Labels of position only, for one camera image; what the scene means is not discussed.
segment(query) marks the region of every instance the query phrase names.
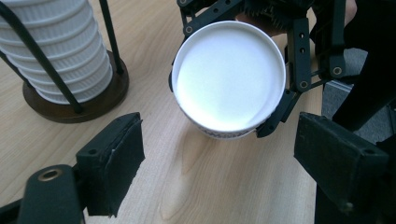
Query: black plastic part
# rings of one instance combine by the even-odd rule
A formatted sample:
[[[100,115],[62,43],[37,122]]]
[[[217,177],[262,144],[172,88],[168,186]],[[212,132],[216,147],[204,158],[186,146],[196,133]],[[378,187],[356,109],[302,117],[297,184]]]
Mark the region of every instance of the black plastic part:
[[[382,212],[383,223],[396,223],[396,134],[376,145],[389,154],[388,172],[378,192],[378,207]]]
[[[298,92],[311,89],[311,50],[308,18],[297,19],[288,30],[290,82]]]
[[[29,178],[19,224],[80,224],[82,220],[72,167],[50,166]]]
[[[220,0],[210,6],[207,10],[195,17],[192,21],[184,24],[184,36],[189,37],[197,30],[216,21],[233,21],[234,17],[241,11],[243,5],[242,0]],[[199,8],[195,8],[194,13],[198,12]]]
[[[327,1],[325,10],[317,13],[317,23],[311,31],[318,66],[324,69],[322,79],[341,78],[346,74],[344,59],[344,18],[346,0]]]
[[[90,216],[117,216],[145,159],[140,115],[113,120],[77,154],[81,201]]]
[[[168,85],[169,85],[169,89],[171,90],[171,92],[173,92],[173,86],[172,86],[172,71],[169,73],[169,76],[168,76]]]
[[[110,42],[111,50],[113,51],[114,55],[114,63],[116,65],[117,74],[123,74],[123,69],[121,65],[119,47],[117,45],[116,35],[114,34],[113,22],[111,21],[110,10],[108,9],[107,0],[99,0],[100,7],[102,9],[103,18],[105,21],[108,40]]]
[[[294,156],[343,213],[365,213],[389,155],[325,117],[301,113]]]
[[[14,224],[17,223],[18,213],[21,209],[21,199],[0,207],[0,223]]]
[[[274,132],[280,121],[285,122],[300,95],[300,93],[285,90],[274,113],[272,113],[269,119],[256,128],[256,136],[258,138],[265,137]]]
[[[345,214],[327,197],[323,190],[317,186],[315,202],[315,224],[375,224],[379,211],[372,207],[364,214]]]
[[[194,14],[203,9],[204,7],[210,7],[213,5],[217,0],[177,0],[177,5],[183,9],[186,13],[186,16],[194,16]]]

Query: light wood surface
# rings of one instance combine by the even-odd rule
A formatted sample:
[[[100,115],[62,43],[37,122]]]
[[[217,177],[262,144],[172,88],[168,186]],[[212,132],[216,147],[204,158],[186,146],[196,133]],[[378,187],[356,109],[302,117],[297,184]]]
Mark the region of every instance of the light wood surface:
[[[90,2],[108,45],[99,1]],[[183,39],[176,1],[108,3],[131,83],[125,101],[102,117],[79,124],[41,118],[24,101],[22,81],[0,62],[0,206],[22,197],[37,170],[74,165],[76,153],[111,120],[140,112],[146,159],[119,216],[87,217],[87,223],[313,223],[316,185],[293,147],[299,112],[320,113],[321,88],[305,93],[270,136],[206,137],[168,88]],[[275,41],[284,48],[285,36]]]

